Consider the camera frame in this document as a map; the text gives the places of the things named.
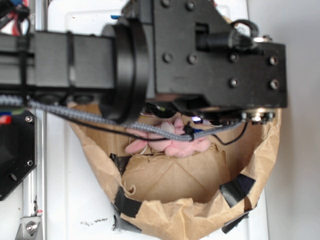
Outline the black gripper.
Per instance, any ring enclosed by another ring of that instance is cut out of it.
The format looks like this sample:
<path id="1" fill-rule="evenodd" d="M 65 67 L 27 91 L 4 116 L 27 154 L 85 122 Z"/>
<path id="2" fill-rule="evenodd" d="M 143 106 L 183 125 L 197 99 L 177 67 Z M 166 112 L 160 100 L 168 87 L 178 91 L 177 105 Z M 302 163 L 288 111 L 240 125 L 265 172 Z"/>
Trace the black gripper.
<path id="1" fill-rule="evenodd" d="M 287 107 L 286 48 L 257 42 L 255 24 L 238 32 L 210 0 L 130 0 L 121 16 L 147 39 L 147 102 L 218 122 Z"/>

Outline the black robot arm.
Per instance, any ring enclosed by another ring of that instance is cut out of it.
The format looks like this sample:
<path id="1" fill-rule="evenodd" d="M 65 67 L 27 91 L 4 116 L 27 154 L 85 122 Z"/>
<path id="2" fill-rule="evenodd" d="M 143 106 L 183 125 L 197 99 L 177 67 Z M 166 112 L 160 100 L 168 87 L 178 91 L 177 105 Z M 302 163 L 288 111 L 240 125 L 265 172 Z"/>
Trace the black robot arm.
<path id="1" fill-rule="evenodd" d="M 119 124 L 147 104 L 210 121 L 288 105 L 286 48 L 244 35 L 210 0 L 130 0 L 101 36 L 0 37 L 0 92 L 50 104 L 99 104 Z"/>

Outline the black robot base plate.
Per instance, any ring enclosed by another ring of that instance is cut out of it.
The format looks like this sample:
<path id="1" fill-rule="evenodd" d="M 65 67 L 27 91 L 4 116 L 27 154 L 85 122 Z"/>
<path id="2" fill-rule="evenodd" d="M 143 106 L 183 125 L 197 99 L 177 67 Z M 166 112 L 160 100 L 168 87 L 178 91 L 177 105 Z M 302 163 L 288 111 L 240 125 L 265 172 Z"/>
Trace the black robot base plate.
<path id="1" fill-rule="evenodd" d="M 4 201 L 37 165 L 36 117 L 24 111 L 0 126 L 0 200 Z"/>

